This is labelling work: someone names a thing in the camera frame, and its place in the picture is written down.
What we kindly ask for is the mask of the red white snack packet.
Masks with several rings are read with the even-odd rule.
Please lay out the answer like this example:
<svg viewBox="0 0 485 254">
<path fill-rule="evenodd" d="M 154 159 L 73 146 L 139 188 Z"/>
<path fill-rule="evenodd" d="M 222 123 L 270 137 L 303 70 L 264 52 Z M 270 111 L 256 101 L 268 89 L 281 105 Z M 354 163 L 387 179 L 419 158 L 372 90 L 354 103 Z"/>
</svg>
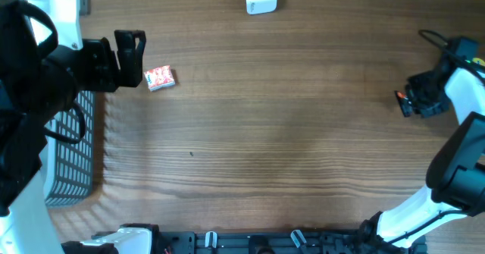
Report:
<svg viewBox="0 0 485 254">
<path fill-rule="evenodd" d="M 159 89 L 174 86 L 176 81 L 171 72 L 171 66 L 165 65 L 162 67 L 153 68 L 144 73 L 148 88 L 151 92 Z"/>
</svg>

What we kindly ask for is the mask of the black hex wrench package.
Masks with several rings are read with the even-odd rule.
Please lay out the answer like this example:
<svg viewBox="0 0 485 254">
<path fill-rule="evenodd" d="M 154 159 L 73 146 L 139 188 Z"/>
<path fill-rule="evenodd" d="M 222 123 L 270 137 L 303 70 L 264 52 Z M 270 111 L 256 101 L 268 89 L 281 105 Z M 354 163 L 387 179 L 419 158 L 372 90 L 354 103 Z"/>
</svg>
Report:
<svg viewBox="0 0 485 254">
<path fill-rule="evenodd" d="M 395 91 L 395 97 L 396 100 L 399 104 L 399 107 L 401 109 L 401 112 L 405 118 L 410 117 L 411 115 L 414 114 L 412 103 L 409 101 L 408 97 L 406 94 L 400 92 L 400 91 Z"/>
</svg>

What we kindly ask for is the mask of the yellow cylindrical bottle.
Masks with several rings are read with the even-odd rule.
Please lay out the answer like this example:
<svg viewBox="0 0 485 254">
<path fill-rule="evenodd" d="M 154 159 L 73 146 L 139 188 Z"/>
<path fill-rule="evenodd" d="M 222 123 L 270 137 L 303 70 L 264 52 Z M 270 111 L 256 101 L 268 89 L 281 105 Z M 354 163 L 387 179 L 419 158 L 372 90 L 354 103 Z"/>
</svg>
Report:
<svg viewBox="0 0 485 254">
<path fill-rule="evenodd" d="M 478 64 L 480 66 L 485 66 L 485 61 L 482 60 L 481 58 L 473 58 L 472 62 L 475 63 L 475 64 Z"/>
</svg>

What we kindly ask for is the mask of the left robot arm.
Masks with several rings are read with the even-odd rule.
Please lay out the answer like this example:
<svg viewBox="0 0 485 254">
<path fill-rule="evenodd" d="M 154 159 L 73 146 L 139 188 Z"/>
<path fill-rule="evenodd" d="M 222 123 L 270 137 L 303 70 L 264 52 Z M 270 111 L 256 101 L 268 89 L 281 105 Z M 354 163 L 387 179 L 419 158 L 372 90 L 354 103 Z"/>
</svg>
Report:
<svg viewBox="0 0 485 254">
<path fill-rule="evenodd" d="M 142 80 L 146 35 L 118 30 L 109 41 L 85 39 L 80 17 L 90 0 L 1 0 L 1 251 L 3 253 L 160 253 L 153 224 L 125 224 L 93 240 L 61 243 L 42 195 L 40 153 L 48 138 L 79 143 L 47 128 L 73 111 L 76 97 L 112 93 Z"/>
</svg>

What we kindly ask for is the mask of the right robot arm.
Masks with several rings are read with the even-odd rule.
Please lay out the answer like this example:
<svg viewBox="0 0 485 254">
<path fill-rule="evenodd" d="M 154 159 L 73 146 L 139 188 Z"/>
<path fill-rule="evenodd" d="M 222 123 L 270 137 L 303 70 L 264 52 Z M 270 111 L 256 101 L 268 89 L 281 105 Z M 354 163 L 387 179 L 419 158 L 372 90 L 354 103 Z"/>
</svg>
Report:
<svg viewBox="0 0 485 254">
<path fill-rule="evenodd" d="M 484 62 L 479 44 L 434 30 L 418 35 L 436 46 L 436 66 L 395 93 L 402 114 L 429 118 L 452 108 L 458 128 L 435 155 L 425 184 L 403 203 L 363 221 L 346 247 L 353 253 L 419 253 L 425 234 L 484 211 Z"/>
</svg>

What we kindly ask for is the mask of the grey plastic mesh basket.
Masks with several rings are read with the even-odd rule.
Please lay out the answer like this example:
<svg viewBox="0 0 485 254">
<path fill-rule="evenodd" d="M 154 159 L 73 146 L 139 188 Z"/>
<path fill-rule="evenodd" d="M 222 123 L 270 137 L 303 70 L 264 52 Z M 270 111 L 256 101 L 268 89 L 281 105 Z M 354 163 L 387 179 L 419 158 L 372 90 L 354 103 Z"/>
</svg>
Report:
<svg viewBox="0 0 485 254">
<path fill-rule="evenodd" d="M 76 205 L 92 192 L 95 93 L 80 92 L 76 103 L 86 122 L 82 141 L 71 145 L 49 137 L 40 154 L 45 204 L 51 208 Z"/>
</svg>

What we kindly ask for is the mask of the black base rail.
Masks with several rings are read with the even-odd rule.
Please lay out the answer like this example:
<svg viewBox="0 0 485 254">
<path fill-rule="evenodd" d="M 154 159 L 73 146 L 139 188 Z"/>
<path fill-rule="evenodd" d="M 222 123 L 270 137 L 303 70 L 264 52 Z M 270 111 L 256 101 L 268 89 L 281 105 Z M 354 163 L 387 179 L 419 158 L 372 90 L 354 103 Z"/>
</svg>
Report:
<svg viewBox="0 0 485 254">
<path fill-rule="evenodd" d="M 374 248 L 355 246 L 351 232 L 307 232 L 293 230 L 286 233 L 207 233 L 159 232 L 154 235 L 147 228 L 122 227 L 113 233 L 99 233 L 85 246 L 100 247 L 101 253 L 171 253 L 171 254 L 257 254 L 257 253 L 410 253 L 427 254 L 424 237 L 409 248 L 394 246 Z"/>
</svg>

